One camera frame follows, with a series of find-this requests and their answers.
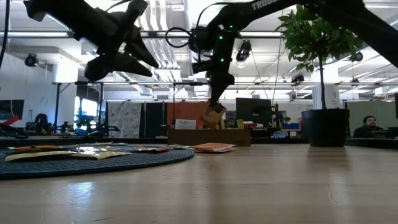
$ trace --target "green leaves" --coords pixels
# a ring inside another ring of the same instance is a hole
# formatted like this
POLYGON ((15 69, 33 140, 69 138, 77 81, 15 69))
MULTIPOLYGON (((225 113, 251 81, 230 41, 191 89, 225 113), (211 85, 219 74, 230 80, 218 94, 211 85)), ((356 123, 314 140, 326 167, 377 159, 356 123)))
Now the green leaves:
POLYGON ((357 49, 360 49, 363 46, 363 41, 358 37, 353 37, 353 44, 357 49))
POLYGON ((289 17, 288 16, 279 16, 278 19, 282 22, 288 21, 289 17))
POLYGON ((338 39, 340 37, 340 29, 335 29, 331 32, 331 35, 334 39, 338 39))
POLYGON ((299 63, 299 64, 297 65, 296 69, 297 69, 297 70, 303 69, 304 66, 305 66, 304 63, 299 63))
POLYGON ((321 17, 318 17, 306 7, 297 5, 297 12, 291 11, 280 16, 281 33, 288 49, 288 59, 300 63, 297 69, 313 72, 313 61, 320 55, 325 61, 329 57, 340 60, 347 54, 356 55, 363 46, 363 41, 351 31, 343 27, 335 27, 321 17))
POLYGON ((307 68, 307 71, 313 72, 314 68, 315 67, 313 65, 309 65, 308 68, 307 68))

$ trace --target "man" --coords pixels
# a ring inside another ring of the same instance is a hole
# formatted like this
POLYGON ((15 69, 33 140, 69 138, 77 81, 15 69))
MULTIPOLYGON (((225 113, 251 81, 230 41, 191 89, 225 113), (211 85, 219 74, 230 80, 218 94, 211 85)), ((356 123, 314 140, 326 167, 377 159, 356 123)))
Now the man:
POLYGON ((379 131, 382 128, 376 126, 376 119, 374 116, 366 116, 363 119, 363 126, 354 131, 354 138, 373 138, 372 131, 379 131))

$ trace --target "desk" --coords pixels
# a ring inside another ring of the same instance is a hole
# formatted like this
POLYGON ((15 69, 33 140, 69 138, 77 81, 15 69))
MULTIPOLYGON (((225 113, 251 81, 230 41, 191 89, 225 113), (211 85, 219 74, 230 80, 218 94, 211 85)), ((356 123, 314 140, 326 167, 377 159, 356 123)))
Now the desk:
POLYGON ((296 132, 296 134, 298 134, 298 132, 301 131, 301 129, 282 129, 281 131, 287 133, 287 135, 290 137, 291 132, 296 132))
POLYGON ((250 137, 252 138, 271 138, 276 132, 276 128, 251 128, 250 137))
POLYGON ((384 149, 252 145, 148 169, 1 181, 0 217, 30 224, 396 223, 397 164, 397 152, 384 149))

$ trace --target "black robotic arm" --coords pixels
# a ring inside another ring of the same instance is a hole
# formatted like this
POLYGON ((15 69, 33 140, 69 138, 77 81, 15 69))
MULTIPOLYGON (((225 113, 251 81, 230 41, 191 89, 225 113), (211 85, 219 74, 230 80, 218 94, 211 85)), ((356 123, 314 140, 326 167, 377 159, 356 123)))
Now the black robotic arm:
POLYGON ((335 26, 343 26, 354 32, 391 64, 398 67, 398 31, 366 9, 362 0, 255 0, 226 4, 219 14, 206 26, 191 30, 188 41, 192 51, 213 51, 208 61, 193 63, 193 72, 206 71, 210 79, 211 104, 218 101, 234 77, 228 73, 232 61, 235 38, 239 31, 252 21, 301 4, 322 16, 335 26))
POLYGON ((30 18, 42 21, 46 14, 50 14, 65 24, 76 40, 85 38, 98 47, 99 57, 88 62, 85 70, 85 77, 90 81, 100 80, 113 71, 151 77, 152 73, 138 60, 156 68, 159 65, 146 49, 140 28, 134 25, 148 3, 123 0, 117 4, 127 2, 126 12, 94 9, 84 0, 26 0, 24 4, 30 18), (124 53, 119 52, 122 43, 126 43, 124 53))

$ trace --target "label sign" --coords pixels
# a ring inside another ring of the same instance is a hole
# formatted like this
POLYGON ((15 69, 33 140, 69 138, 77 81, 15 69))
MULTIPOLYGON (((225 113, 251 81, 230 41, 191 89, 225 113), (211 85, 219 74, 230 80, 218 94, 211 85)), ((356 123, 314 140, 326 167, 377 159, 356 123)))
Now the label sign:
POLYGON ((186 129, 193 130, 197 125, 197 121, 194 120, 186 120, 186 119, 176 119, 175 120, 175 129, 186 129))
POLYGON ((261 9, 262 7, 266 7, 269 4, 272 4, 277 1, 278 0, 258 0, 255 3, 252 3, 251 7, 253 7, 253 10, 257 10, 257 9, 261 9))

